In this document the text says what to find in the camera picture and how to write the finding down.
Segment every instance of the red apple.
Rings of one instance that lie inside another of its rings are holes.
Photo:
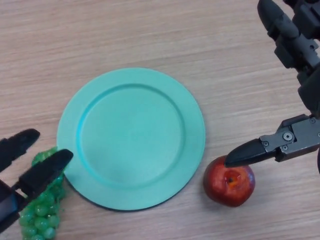
[[[213,160],[206,168],[203,187],[213,201],[228,206],[239,207],[254,192],[255,175],[249,166],[225,167],[226,156]]]

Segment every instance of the green grapes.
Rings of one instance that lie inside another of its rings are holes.
[[[39,152],[32,161],[32,166],[46,160],[57,151],[53,147]],[[20,213],[22,240],[49,240],[56,236],[60,224],[60,201],[65,198],[64,176],[58,176],[36,199]]]

